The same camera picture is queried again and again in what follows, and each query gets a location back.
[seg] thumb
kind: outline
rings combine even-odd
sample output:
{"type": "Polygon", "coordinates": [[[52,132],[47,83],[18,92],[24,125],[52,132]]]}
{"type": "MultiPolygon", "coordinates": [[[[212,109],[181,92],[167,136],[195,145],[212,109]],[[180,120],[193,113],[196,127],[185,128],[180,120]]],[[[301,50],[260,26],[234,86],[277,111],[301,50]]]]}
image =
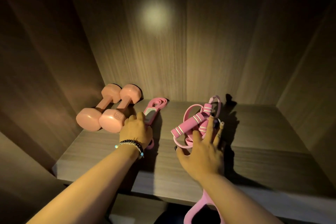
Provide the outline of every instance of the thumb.
{"type": "Polygon", "coordinates": [[[177,154],[177,158],[180,161],[181,165],[183,168],[185,168],[185,165],[187,163],[188,160],[188,156],[186,156],[182,150],[181,147],[177,147],[176,149],[176,154],[177,154]]]}
{"type": "Polygon", "coordinates": [[[147,127],[146,136],[147,136],[147,139],[152,139],[153,138],[153,129],[152,129],[151,126],[147,127]]]}

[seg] beaded bracelet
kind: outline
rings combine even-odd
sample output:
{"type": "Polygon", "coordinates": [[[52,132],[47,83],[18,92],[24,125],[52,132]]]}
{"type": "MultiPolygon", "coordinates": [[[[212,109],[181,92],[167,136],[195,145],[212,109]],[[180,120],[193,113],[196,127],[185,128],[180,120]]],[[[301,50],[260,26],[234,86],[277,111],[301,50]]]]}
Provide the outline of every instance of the beaded bracelet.
{"type": "Polygon", "coordinates": [[[140,152],[140,158],[144,157],[144,150],[143,150],[141,144],[139,144],[137,141],[135,141],[135,140],[124,140],[124,141],[121,141],[118,145],[115,145],[115,148],[118,148],[122,144],[134,145],[140,152]]]}

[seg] pink jump rope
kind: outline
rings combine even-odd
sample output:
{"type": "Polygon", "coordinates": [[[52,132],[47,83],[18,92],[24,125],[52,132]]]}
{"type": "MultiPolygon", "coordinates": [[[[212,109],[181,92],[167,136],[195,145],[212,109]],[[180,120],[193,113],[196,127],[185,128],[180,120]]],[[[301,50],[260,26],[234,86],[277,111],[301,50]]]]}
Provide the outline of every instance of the pink jump rope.
{"type": "MultiPolygon", "coordinates": [[[[204,139],[205,134],[206,134],[206,130],[207,130],[207,126],[208,126],[208,118],[210,117],[211,113],[212,113],[212,103],[214,102],[214,100],[217,99],[218,100],[218,109],[217,109],[217,113],[215,118],[217,119],[219,116],[219,113],[221,111],[221,99],[219,98],[219,96],[213,96],[212,98],[210,98],[209,103],[204,104],[204,107],[200,104],[195,104],[190,106],[187,111],[184,114],[183,117],[183,123],[180,124],[179,126],[177,126],[176,128],[174,128],[171,133],[173,134],[173,138],[174,138],[174,142],[181,148],[192,148],[193,147],[193,132],[192,129],[194,130],[198,130],[201,135],[202,138],[204,139]],[[194,106],[199,106],[201,108],[200,112],[196,113],[194,116],[192,116],[191,118],[188,118],[189,113],[191,111],[191,108],[194,106]],[[185,139],[185,142],[187,143],[187,145],[181,145],[176,138],[182,136],[183,134],[186,134],[187,137],[185,139]]],[[[212,199],[209,197],[208,193],[203,190],[203,195],[201,197],[201,199],[187,212],[187,214],[184,217],[184,224],[191,224],[191,221],[193,219],[193,217],[196,215],[196,213],[198,213],[203,206],[205,206],[206,204],[211,204],[214,205],[216,207],[216,205],[214,204],[214,202],[212,201],[212,199]]],[[[220,215],[219,213],[219,217],[220,217],[220,222],[221,224],[225,224],[223,217],[220,215]]]]}
{"type": "MultiPolygon", "coordinates": [[[[157,113],[166,105],[167,105],[167,99],[165,98],[153,98],[151,101],[149,101],[145,111],[143,112],[145,114],[146,128],[153,123],[157,113]]],[[[154,147],[154,140],[152,138],[152,141],[149,143],[146,149],[150,150],[153,147],[154,147]]]]}

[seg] hand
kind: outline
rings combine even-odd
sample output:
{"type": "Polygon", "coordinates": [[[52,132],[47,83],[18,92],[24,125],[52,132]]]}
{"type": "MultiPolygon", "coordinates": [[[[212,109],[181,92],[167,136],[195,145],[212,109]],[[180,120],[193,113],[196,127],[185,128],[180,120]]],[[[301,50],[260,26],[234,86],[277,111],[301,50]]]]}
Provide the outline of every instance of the hand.
{"type": "Polygon", "coordinates": [[[153,138],[153,130],[148,126],[145,129],[145,115],[138,112],[137,115],[131,115],[124,122],[124,127],[120,131],[119,141],[135,140],[138,141],[143,149],[145,149],[153,138]]]}
{"type": "Polygon", "coordinates": [[[193,131],[194,143],[190,155],[185,155],[180,147],[176,149],[182,167],[198,182],[201,182],[201,179],[206,178],[209,174],[223,174],[224,172],[223,153],[218,149],[224,122],[221,122],[219,131],[212,140],[213,122],[214,118],[210,116],[207,133],[203,140],[198,130],[193,131]]]}

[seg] bracelet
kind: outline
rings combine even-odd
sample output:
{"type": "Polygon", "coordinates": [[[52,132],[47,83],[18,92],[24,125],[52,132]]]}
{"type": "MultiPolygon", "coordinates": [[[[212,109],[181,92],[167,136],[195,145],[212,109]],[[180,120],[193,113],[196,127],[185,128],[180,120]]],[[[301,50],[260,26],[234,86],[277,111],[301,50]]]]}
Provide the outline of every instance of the bracelet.
{"type": "Polygon", "coordinates": [[[140,152],[140,158],[144,157],[144,150],[143,150],[141,144],[139,144],[137,141],[135,141],[135,140],[124,140],[124,141],[121,141],[118,145],[115,145],[115,148],[117,149],[122,144],[134,145],[140,152]]]}

